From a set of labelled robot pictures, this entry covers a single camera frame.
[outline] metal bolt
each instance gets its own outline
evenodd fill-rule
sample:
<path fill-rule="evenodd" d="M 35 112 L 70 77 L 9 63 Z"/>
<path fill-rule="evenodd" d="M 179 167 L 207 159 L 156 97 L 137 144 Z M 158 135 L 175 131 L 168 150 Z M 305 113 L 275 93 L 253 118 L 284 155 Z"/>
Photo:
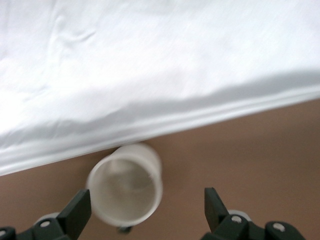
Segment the metal bolt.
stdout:
<path fill-rule="evenodd" d="M 50 221 L 44 221 L 40 224 L 40 227 L 45 228 L 50 225 Z"/>
<path fill-rule="evenodd" d="M 237 223 L 237 224 L 242 223 L 242 219 L 239 216 L 232 216 L 231 220 L 232 220 L 232 222 Z"/>
<path fill-rule="evenodd" d="M 278 223 L 278 222 L 274 223 L 272 227 L 274 229 L 279 230 L 280 232 L 284 232 L 286 230 L 285 226 L 283 226 L 281 223 Z"/>

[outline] screw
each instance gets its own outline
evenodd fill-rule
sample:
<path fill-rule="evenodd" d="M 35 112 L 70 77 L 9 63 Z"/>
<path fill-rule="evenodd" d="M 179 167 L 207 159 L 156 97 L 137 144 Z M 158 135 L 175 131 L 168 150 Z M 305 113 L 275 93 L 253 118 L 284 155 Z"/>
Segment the screw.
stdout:
<path fill-rule="evenodd" d="M 0 237 L 3 236 L 3 235 L 5 235 L 6 233 L 7 233 L 6 230 L 1 230 L 1 231 L 0 231 Z"/>
<path fill-rule="evenodd" d="M 50 225 L 50 221 L 44 221 L 40 224 L 40 227 L 45 228 Z"/>
<path fill-rule="evenodd" d="M 278 223 L 278 222 L 274 223 L 272 227 L 274 229 L 279 230 L 280 232 L 284 232 L 286 230 L 285 226 L 283 226 L 281 223 Z"/>
<path fill-rule="evenodd" d="M 237 223 L 237 224 L 242 223 L 242 219 L 239 216 L 232 216 L 231 220 L 232 220 L 232 222 Z"/>

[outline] cup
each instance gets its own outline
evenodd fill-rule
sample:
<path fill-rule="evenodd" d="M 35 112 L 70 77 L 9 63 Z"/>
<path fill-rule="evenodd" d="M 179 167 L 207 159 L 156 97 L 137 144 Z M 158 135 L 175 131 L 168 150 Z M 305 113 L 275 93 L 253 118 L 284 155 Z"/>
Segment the cup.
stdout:
<path fill-rule="evenodd" d="M 93 213 L 116 227 L 137 225 L 157 209 L 163 194 L 161 161 L 144 143 L 118 148 L 87 179 Z"/>

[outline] black bracket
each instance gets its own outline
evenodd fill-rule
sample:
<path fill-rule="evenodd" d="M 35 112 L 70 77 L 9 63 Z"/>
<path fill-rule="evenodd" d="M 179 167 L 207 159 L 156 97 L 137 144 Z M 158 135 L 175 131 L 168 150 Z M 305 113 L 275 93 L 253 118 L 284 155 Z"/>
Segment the black bracket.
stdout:
<path fill-rule="evenodd" d="M 204 190 L 204 212 L 211 232 L 201 240 L 306 240 L 286 222 L 271 221 L 263 229 L 243 216 L 230 215 L 213 187 Z"/>
<path fill-rule="evenodd" d="M 0 227 L 0 240 L 77 240 L 90 216 L 90 192 L 80 190 L 56 218 L 42 219 L 19 234 L 13 227 Z"/>

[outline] white fabric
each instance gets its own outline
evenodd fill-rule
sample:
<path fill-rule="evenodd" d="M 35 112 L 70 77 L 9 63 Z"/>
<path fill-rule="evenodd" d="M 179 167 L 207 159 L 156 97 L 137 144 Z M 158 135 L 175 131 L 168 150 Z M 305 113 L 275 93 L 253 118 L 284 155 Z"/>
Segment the white fabric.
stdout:
<path fill-rule="evenodd" d="M 320 97 L 315 0 L 1 0 L 0 175 Z"/>

